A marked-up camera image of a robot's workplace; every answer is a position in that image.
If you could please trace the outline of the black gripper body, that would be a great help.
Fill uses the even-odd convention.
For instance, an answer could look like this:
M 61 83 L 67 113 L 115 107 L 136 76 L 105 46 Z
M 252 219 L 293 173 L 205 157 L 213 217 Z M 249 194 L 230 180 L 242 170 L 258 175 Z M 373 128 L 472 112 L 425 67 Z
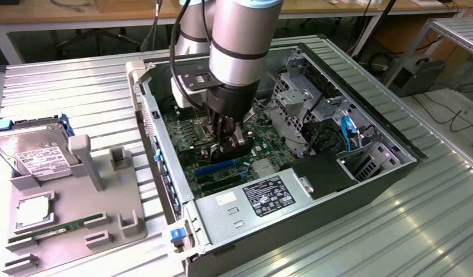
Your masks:
M 260 81 L 246 86 L 222 86 L 209 89 L 208 105 L 220 115 L 242 121 L 245 115 L 252 109 L 256 94 L 260 87 Z

